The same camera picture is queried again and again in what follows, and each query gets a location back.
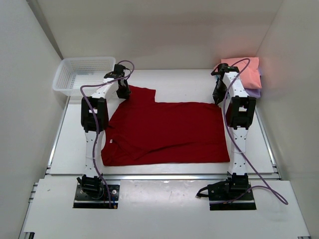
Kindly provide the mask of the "red t shirt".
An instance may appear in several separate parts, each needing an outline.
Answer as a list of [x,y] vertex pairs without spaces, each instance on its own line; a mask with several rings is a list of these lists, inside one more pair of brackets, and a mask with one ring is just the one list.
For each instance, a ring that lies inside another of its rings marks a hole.
[[107,127],[105,166],[230,161],[221,108],[199,102],[156,102],[156,91],[131,86]]

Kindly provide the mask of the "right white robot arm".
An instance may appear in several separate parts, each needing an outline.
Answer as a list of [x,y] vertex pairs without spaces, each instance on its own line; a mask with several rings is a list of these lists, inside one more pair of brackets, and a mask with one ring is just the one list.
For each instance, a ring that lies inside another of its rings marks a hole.
[[224,123],[232,142],[231,163],[227,179],[200,189],[196,198],[208,198],[210,205],[254,204],[254,196],[249,184],[246,153],[248,129],[252,124],[256,98],[245,91],[239,74],[235,71],[220,73],[213,98],[223,103]]

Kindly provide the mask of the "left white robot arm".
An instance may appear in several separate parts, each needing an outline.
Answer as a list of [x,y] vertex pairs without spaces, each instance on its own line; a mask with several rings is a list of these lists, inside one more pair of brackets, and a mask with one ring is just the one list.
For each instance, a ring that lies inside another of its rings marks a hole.
[[97,85],[84,85],[80,87],[81,100],[81,125],[84,129],[86,140],[85,168],[78,183],[82,191],[94,200],[111,193],[107,182],[99,169],[102,151],[102,141],[109,123],[107,101],[113,94],[119,99],[128,99],[130,88],[126,77],[119,79],[105,78],[104,82]]

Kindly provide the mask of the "lavender folded t shirt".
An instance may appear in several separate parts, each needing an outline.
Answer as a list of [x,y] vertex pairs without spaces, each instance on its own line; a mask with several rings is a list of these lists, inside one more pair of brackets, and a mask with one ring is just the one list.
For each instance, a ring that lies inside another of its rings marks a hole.
[[245,88],[245,91],[251,97],[255,97],[257,99],[259,99],[261,97],[261,89],[248,89],[248,88]]

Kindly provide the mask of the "white perforated plastic basket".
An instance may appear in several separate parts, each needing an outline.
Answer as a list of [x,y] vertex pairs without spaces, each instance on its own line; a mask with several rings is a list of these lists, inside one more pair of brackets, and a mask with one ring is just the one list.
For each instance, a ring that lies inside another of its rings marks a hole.
[[63,59],[56,71],[52,88],[66,96],[80,97],[83,85],[103,83],[104,76],[113,71],[114,57],[75,57]]

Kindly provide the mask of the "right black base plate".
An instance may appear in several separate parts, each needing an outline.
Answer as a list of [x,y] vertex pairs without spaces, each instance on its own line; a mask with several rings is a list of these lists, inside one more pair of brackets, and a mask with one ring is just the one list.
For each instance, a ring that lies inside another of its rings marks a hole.
[[229,184],[218,182],[207,185],[210,211],[256,210],[253,192],[230,192]]

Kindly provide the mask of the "aluminium frame rail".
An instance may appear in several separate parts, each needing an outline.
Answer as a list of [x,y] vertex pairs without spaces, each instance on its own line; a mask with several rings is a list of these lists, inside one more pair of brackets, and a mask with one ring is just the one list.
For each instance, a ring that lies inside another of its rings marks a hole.
[[[104,179],[109,180],[219,180],[226,179],[226,174],[105,174]],[[44,178],[49,177],[80,177],[77,174],[51,174],[46,173]],[[266,180],[280,180],[278,172],[272,174],[262,174]],[[258,180],[260,177],[256,174],[250,174],[249,179]]]

